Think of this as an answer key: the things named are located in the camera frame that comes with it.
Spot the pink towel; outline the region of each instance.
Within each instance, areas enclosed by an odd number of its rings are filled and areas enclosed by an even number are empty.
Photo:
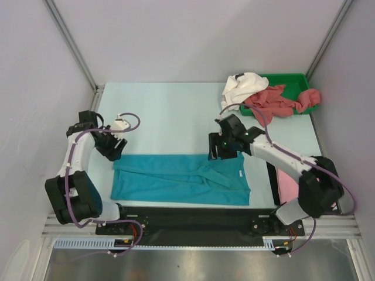
[[[268,86],[265,90],[248,97],[244,102],[247,105],[259,108],[264,114],[268,125],[271,123],[273,116],[291,116],[293,115],[293,108],[298,113],[302,113],[307,108],[313,107],[321,101],[321,95],[316,89],[303,91],[299,94],[297,101],[292,101],[281,96],[284,88],[285,85]],[[262,116],[255,110],[252,109],[252,111],[260,125],[264,127]]]
[[[298,197],[298,184],[280,169],[276,169],[280,204]]]

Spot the light blue tabletop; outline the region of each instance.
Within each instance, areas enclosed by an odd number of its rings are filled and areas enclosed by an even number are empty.
[[[136,113],[141,126],[125,135],[128,144],[122,154],[197,154],[208,153],[208,134],[219,130],[214,119],[221,110],[225,83],[108,83],[98,113],[105,124],[117,114]],[[259,126],[251,116],[236,115],[246,128]],[[127,120],[135,125],[130,116]],[[274,118],[269,125],[271,137],[299,153],[320,155],[318,141],[309,115]],[[88,174],[102,199],[110,200],[113,163],[92,152]],[[244,169],[250,186],[250,205],[245,208],[273,208],[270,180],[263,160],[245,155]],[[168,207],[223,207],[182,203],[119,201],[122,205]]]

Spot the green plastic tray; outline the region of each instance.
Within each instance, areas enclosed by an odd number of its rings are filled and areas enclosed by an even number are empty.
[[[286,85],[284,92],[281,94],[284,98],[297,101],[298,95],[309,89],[309,83],[307,82],[306,76],[302,73],[296,74],[260,74],[261,77],[266,77],[270,83],[270,86]],[[316,110],[318,105],[307,108],[303,113],[298,113],[293,108],[294,114],[309,114],[311,111]],[[243,105],[240,107],[241,114],[244,116],[251,116],[253,112],[251,109],[245,108]]]

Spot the red cloth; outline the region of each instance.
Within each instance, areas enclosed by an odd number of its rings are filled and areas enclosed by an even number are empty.
[[[268,86],[265,90],[260,91],[244,102],[259,108],[265,116],[267,125],[271,123],[273,116],[288,117],[293,115],[293,108],[298,113],[304,112],[307,108],[313,107],[320,103],[321,95],[317,89],[308,89],[299,94],[297,101],[292,101],[281,96],[285,85],[277,85],[275,87]],[[262,116],[253,110],[255,118],[260,125],[264,127]]]

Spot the gray wall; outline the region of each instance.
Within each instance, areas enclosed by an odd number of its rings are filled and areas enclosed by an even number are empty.
[[[306,72],[343,0],[56,0],[96,82]]]
[[[375,1],[357,1],[324,55],[311,86],[319,139],[358,200],[356,218],[375,261]]]
[[[1,276],[25,239],[25,272],[35,261],[51,211],[44,182],[56,175],[65,131],[88,108],[92,92],[41,0],[1,1],[0,38]]]

